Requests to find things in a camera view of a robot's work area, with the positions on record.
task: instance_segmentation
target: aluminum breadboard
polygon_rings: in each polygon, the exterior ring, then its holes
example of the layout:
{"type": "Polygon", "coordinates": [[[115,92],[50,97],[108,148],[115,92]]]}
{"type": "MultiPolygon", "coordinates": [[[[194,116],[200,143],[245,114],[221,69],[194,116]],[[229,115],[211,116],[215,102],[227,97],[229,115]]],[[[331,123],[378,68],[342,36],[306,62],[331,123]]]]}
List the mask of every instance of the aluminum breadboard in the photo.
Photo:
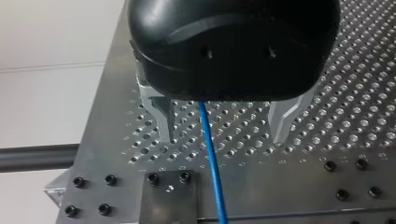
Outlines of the aluminum breadboard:
{"type": "MultiPolygon", "coordinates": [[[[290,223],[396,218],[395,4],[341,2],[340,32],[316,96],[295,120],[286,144],[272,144],[268,102],[209,103],[230,218],[256,218],[241,223],[268,217],[265,223],[285,223],[278,219],[284,217],[290,223]],[[366,171],[356,168],[357,159],[368,161],[366,171]],[[335,162],[333,173],[323,168],[326,161],[335,162]],[[381,189],[378,199],[368,195],[371,187],[381,189]],[[335,196],[339,189],[349,194],[345,202],[335,196]]],[[[58,223],[136,222],[144,173],[184,169],[200,173],[198,218],[216,220],[197,104],[173,102],[175,139],[160,142],[156,120],[140,104],[125,14],[126,7],[58,223]],[[105,184],[107,175],[118,178],[116,186],[105,184]],[[76,176],[87,180],[85,188],[73,186],[76,176]],[[99,215],[102,203],[113,207],[109,217],[99,215]],[[64,214],[68,205],[79,209],[78,216],[64,214]]]]}

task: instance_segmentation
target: metal rod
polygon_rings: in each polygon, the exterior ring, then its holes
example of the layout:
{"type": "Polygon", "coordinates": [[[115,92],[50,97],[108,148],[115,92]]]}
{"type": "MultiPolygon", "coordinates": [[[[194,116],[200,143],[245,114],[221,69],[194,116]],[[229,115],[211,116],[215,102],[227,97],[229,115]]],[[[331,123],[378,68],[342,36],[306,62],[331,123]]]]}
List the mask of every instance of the metal rod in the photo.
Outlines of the metal rod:
{"type": "Polygon", "coordinates": [[[79,144],[0,149],[0,173],[70,168],[79,144]]]}

